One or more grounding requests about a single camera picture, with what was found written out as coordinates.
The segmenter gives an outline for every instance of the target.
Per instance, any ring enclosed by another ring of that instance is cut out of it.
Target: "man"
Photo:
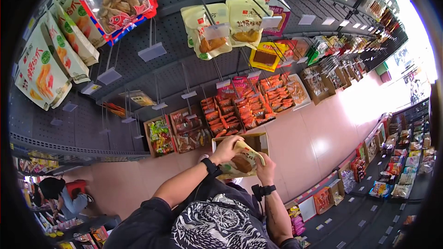
[[[267,232],[257,200],[240,186],[209,175],[236,155],[233,146],[243,140],[226,138],[209,157],[212,163],[204,160],[164,182],[112,231],[104,248],[299,249],[277,191],[265,196]],[[263,186],[273,186],[275,163],[260,154],[266,165],[256,160],[257,176]]]
[[[47,177],[39,183],[39,190],[34,193],[34,203],[39,206],[42,198],[49,202],[53,218],[56,219],[60,211],[63,212],[66,220],[73,219],[86,208],[88,202],[93,202],[93,198],[88,194],[79,193],[73,200],[65,186],[65,180],[53,177]],[[57,201],[57,208],[54,207],[52,200]]]

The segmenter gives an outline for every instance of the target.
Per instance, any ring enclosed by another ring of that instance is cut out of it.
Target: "shoe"
[[[201,155],[200,158],[198,159],[198,163],[197,164],[199,164],[204,158],[209,158],[209,155],[208,154]]]

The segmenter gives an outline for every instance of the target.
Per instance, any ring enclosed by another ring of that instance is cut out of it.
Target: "tiled floor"
[[[319,105],[310,104],[256,129],[266,131],[270,157],[277,163],[275,185],[284,202],[298,196],[329,174],[364,140],[379,116],[390,106],[379,76],[373,71],[363,80],[337,91]],[[152,197],[167,179],[193,166],[209,148],[139,162],[97,163],[67,172],[64,179],[87,181],[98,212],[128,217]],[[258,184],[256,176],[242,186]]]

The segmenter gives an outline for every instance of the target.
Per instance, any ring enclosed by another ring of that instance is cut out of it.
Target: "fish illustration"
[[[131,22],[128,14],[120,12],[119,15],[113,16],[109,19],[109,24],[113,25],[115,30],[122,29],[125,25]]]

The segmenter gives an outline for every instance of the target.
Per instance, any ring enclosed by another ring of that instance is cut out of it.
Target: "pegboard wall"
[[[225,0],[204,0],[206,4],[224,2]],[[357,7],[362,0],[286,0],[294,14],[286,25],[284,34],[293,36],[318,36],[336,35],[341,33],[352,33],[368,36],[368,31],[360,27],[353,28],[355,23],[371,26],[371,20],[363,14],[351,14],[353,7]],[[150,23],[147,21],[126,34],[111,49],[108,44],[99,48],[99,63],[90,67],[90,77],[97,82],[97,76],[102,74],[107,67],[114,67],[122,75],[118,80],[95,91],[91,98],[76,93],[87,83],[74,85],[64,103],[55,110],[43,111],[33,104],[18,89],[13,86],[10,102],[10,130],[20,136],[21,140],[30,138],[42,143],[53,143],[55,145],[69,146],[72,148],[90,148],[93,150],[108,150],[113,152],[137,152],[139,155],[148,154],[144,152],[143,139],[134,139],[136,136],[136,123],[124,124],[114,114],[108,113],[109,134],[99,134],[102,127],[102,110],[97,104],[114,102],[122,105],[120,93],[129,90],[142,90],[153,100],[157,100],[155,75],[159,79],[161,97],[169,107],[164,109],[166,113],[187,106],[185,99],[180,97],[186,90],[182,63],[185,66],[189,86],[197,92],[196,97],[189,99],[190,104],[196,104],[204,98],[202,87],[207,97],[216,94],[215,83],[219,81],[218,75],[212,61],[203,61],[197,58],[192,48],[187,47],[187,35],[180,14],[180,9],[186,6],[200,5],[201,0],[158,0],[156,24],[153,25],[152,44],[162,42],[167,53],[158,58],[144,62],[137,53],[149,47]],[[299,25],[298,22],[303,14],[314,14],[317,18],[311,25]],[[335,18],[331,25],[322,25],[326,17]],[[350,23],[344,28],[339,24],[343,19],[349,19]],[[275,40],[277,37],[263,37],[262,41]],[[243,47],[247,56],[250,49]],[[233,48],[229,53],[224,53],[215,58],[218,68],[224,80],[234,75],[244,75],[249,72],[248,65],[242,58],[238,48]],[[285,67],[284,71],[298,73],[306,67],[306,63],[292,64]],[[276,70],[274,73],[264,72],[261,78],[282,73]],[[78,107],[72,112],[62,111],[66,102],[73,102]],[[141,108],[135,103],[131,104],[131,110],[140,115],[141,121],[152,119],[161,115],[161,111],[155,111],[150,107]],[[63,120],[61,126],[51,125],[53,118]],[[107,160],[105,153],[92,152],[97,157],[102,156]]]

